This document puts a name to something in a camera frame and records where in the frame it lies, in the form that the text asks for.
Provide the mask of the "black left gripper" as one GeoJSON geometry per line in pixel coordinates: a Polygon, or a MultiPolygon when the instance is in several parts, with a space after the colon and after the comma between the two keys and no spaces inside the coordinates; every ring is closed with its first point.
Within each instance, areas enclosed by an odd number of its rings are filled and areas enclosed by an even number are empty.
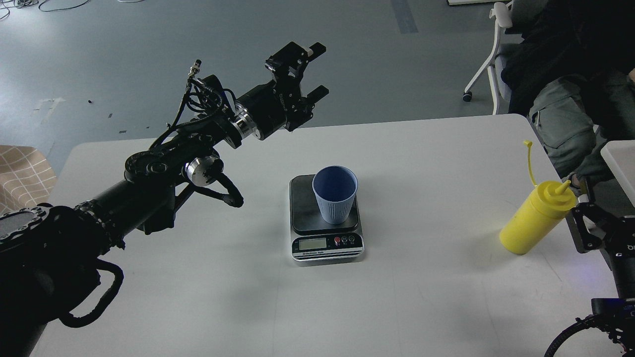
{"type": "Polygon", "coordinates": [[[246,109],[255,124],[256,138],[265,140],[282,126],[291,132],[313,117],[316,104],[329,89],[320,85],[304,97],[300,82],[308,64],[325,52],[320,42],[307,48],[290,42],[266,59],[272,79],[246,93],[246,109]]]}

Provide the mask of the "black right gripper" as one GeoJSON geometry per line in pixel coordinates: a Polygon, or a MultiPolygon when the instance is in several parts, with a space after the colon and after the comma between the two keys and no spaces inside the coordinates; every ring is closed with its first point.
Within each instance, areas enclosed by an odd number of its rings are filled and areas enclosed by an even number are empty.
{"type": "Polygon", "coordinates": [[[581,195],[566,216],[578,253],[602,250],[615,278],[633,278],[635,273],[635,220],[617,218],[597,205],[587,180],[581,181],[581,195]]]}

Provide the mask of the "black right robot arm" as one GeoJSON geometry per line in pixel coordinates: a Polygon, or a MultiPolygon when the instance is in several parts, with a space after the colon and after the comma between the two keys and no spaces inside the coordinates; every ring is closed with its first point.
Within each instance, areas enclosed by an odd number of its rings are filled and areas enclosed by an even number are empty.
{"type": "Polygon", "coordinates": [[[635,253],[634,217],[615,217],[596,204],[588,182],[581,183],[578,204],[566,216],[574,246],[579,253],[599,250],[613,274],[617,298],[593,298],[592,313],[563,330],[549,345],[545,355],[553,357],[567,339],[597,328],[624,350],[634,355],[635,346],[635,253]]]}

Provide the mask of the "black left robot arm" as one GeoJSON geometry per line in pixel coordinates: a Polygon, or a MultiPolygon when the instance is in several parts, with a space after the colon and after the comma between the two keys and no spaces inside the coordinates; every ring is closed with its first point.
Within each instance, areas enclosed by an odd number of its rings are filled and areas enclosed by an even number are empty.
{"type": "Polygon", "coordinates": [[[272,79],[240,97],[215,75],[198,78],[195,61],[176,118],[147,150],[127,158],[122,181],[74,207],[42,203],[2,215],[1,355],[29,356],[55,319],[80,328],[100,318],[124,279],[101,256],[123,249],[134,229],[149,235],[172,228],[193,193],[242,206],[215,145],[236,149],[247,136],[265,140],[308,122],[329,91],[318,86],[304,96],[300,82],[325,52],[322,43],[288,43],[265,62],[272,79]]]}

